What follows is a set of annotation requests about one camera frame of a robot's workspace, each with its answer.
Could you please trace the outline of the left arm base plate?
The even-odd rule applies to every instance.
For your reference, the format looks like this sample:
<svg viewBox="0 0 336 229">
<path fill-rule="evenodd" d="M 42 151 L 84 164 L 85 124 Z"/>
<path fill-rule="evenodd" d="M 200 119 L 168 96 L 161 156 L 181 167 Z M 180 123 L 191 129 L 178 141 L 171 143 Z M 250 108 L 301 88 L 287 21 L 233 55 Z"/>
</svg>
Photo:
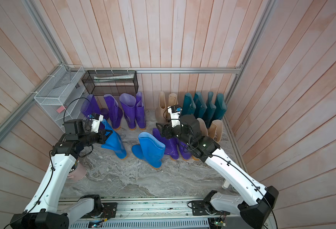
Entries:
<svg viewBox="0 0 336 229">
<path fill-rule="evenodd" d="M 101 200 L 100 195 L 92 194 L 92 195 L 84 195 L 79 200 L 84 198 L 91 198 L 94 200 L 94 209 L 84 215 L 82 218 L 115 218 L 116 216 L 116 209 L 117 209 L 117 203 L 116 202 L 105 202 L 103 203 Z"/>
</svg>

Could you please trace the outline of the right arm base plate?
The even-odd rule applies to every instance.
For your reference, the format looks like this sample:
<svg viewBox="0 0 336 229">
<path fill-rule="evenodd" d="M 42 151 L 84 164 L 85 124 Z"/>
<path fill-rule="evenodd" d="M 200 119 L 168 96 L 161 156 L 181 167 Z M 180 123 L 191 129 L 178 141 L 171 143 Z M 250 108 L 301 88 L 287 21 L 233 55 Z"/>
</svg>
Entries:
<svg viewBox="0 0 336 229">
<path fill-rule="evenodd" d="M 187 203 L 194 216 L 224 216 L 230 215 L 225 211 L 216 210 L 209 202 L 204 200 L 192 200 Z"/>
</svg>

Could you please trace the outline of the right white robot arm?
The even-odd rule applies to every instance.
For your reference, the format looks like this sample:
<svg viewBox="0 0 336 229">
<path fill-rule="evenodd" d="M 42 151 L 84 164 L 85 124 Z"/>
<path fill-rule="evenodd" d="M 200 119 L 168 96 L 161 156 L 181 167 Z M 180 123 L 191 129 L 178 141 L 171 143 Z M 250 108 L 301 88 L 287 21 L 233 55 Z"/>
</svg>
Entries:
<svg viewBox="0 0 336 229">
<path fill-rule="evenodd" d="M 222 175 L 238 192 L 237 196 L 211 191 L 202 201 L 205 212 L 228 212 L 241 218 L 253 229 L 277 229 L 274 207 L 279 195 L 273 186 L 266 187 L 248 175 L 212 138 L 204 136 L 193 115 L 183 115 L 168 124 L 156 124 L 162 137 L 184 143 L 192 155 Z"/>
</svg>

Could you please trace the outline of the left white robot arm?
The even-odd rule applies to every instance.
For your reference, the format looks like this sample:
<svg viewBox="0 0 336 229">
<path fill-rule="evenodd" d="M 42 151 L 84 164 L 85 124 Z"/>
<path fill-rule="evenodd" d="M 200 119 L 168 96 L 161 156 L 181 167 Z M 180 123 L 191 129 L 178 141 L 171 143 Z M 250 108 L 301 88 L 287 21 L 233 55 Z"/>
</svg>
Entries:
<svg viewBox="0 0 336 229">
<path fill-rule="evenodd" d="M 93 144 L 104 144 L 111 130 L 101 130 L 106 124 L 102 115 L 90 115 L 91 129 L 86 131 L 83 119 L 65 122 L 65 134 L 50 151 L 50 165 L 45 176 L 23 213 L 15 214 L 9 226 L 13 229 L 67 229 L 85 215 L 98 218 L 103 214 L 99 195 L 86 195 L 65 211 L 58 211 L 58 202 L 69 172 L 80 152 Z"/>
</svg>

